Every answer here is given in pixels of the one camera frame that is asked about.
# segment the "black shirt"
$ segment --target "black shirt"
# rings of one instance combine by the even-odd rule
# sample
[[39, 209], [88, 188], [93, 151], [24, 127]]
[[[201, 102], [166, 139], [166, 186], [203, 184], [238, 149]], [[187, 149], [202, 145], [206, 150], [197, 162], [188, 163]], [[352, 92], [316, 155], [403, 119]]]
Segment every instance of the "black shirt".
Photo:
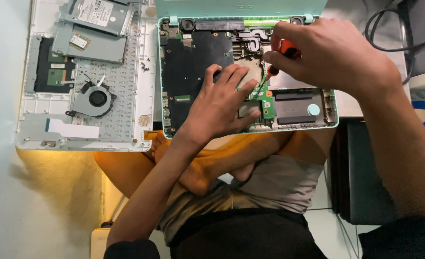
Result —
[[[364, 259], [425, 258], [425, 218], [406, 217], [360, 234]], [[301, 214], [264, 208], [190, 218], [171, 244], [172, 259], [326, 258]], [[149, 240], [111, 245], [104, 259], [158, 259]]]

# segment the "hand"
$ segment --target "hand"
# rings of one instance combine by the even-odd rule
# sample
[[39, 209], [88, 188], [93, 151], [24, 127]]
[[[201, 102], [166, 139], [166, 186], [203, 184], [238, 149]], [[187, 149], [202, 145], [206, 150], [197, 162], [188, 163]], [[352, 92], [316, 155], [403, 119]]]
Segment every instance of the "hand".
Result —
[[258, 84], [253, 79], [238, 91], [235, 90], [248, 73], [249, 67], [230, 65], [224, 69], [217, 82], [213, 83], [213, 74], [221, 70], [222, 67], [216, 64], [206, 69], [201, 91], [176, 136], [183, 134], [199, 145], [206, 145], [214, 138], [240, 132], [260, 117], [260, 112], [253, 112], [240, 119], [236, 117], [238, 108]]
[[[275, 51], [281, 39], [294, 42], [302, 58], [290, 60]], [[396, 65], [349, 21], [321, 18], [309, 26], [279, 22], [271, 44], [273, 51], [265, 53], [264, 60], [298, 81], [341, 90], [356, 99], [402, 89]]]

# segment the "label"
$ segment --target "label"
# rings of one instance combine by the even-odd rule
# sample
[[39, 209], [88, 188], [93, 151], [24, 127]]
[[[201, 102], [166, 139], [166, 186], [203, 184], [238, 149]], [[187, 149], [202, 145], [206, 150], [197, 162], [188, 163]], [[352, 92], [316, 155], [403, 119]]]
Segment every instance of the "label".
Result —
[[71, 43], [77, 45], [78, 47], [85, 49], [86, 46], [88, 45], [88, 42], [85, 41], [84, 39], [78, 37], [77, 35], [74, 35], [72, 37], [72, 39], [70, 40]]
[[51, 64], [51, 68], [66, 68], [65, 64]]
[[107, 26], [114, 4], [102, 0], [84, 0], [78, 20]]

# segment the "shorts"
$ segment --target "shorts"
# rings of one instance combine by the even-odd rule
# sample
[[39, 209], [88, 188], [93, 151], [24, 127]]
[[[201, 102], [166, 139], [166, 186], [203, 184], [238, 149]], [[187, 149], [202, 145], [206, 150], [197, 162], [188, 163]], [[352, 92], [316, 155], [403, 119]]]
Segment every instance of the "shorts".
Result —
[[303, 214], [312, 206], [311, 198], [323, 170], [323, 165], [272, 155], [254, 169], [241, 187], [232, 188], [218, 180], [207, 196], [197, 197], [178, 183], [171, 192], [158, 229], [163, 231], [169, 246], [190, 217], [258, 207]]

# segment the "orange screwdriver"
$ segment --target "orange screwdriver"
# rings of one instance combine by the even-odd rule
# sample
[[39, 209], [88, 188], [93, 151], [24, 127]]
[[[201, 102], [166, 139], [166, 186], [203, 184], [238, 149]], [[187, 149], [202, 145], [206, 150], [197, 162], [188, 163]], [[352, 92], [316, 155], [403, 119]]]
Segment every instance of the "orange screwdriver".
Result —
[[[296, 45], [290, 41], [290, 40], [284, 40], [281, 44], [279, 53], [283, 54], [288, 59], [295, 59], [301, 56], [300, 50], [297, 49]], [[278, 68], [275, 68], [274, 66], [270, 65], [267, 69], [267, 76], [265, 77], [265, 80], [262, 82], [262, 85], [267, 82], [270, 77], [274, 77], [278, 75], [280, 70]]]

